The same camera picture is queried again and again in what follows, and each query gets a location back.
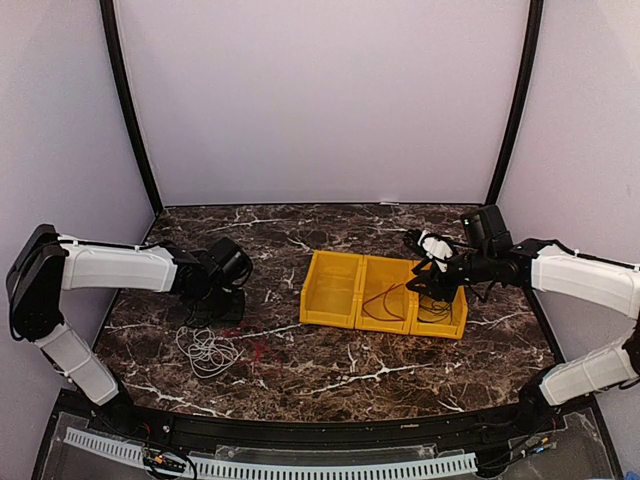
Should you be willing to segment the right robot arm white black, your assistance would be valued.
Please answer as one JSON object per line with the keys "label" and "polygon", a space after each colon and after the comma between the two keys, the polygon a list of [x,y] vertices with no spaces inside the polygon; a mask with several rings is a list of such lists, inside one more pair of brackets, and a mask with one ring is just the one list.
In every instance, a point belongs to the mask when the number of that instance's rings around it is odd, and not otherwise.
{"label": "right robot arm white black", "polygon": [[[639,266],[572,249],[558,239],[513,241],[499,207],[480,207],[460,217],[465,239],[456,241],[427,230],[405,232],[404,244],[421,261],[407,288],[450,303],[457,290],[477,284],[513,286],[553,293],[639,319]],[[639,383],[639,331],[559,363],[534,376],[521,389],[510,424],[534,432],[549,408],[611,387]]]}

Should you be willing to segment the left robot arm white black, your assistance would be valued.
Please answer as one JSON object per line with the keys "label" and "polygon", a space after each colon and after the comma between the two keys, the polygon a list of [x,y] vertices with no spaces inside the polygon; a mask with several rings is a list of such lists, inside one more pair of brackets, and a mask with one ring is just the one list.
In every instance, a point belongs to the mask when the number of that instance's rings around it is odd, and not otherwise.
{"label": "left robot arm white black", "polygon": [[12,338],[26,340],[57,365],[120,436],[141,427],[140,412],[126,389],[71,327],[60,296],[76,289],[134,289],[178,296],[192,320],[238,323],[244,316],[244,285],[253,262],[224,237],[206,250],[171,242],[124,245],[62,235],[50,224],[32,232],[6,276]]}

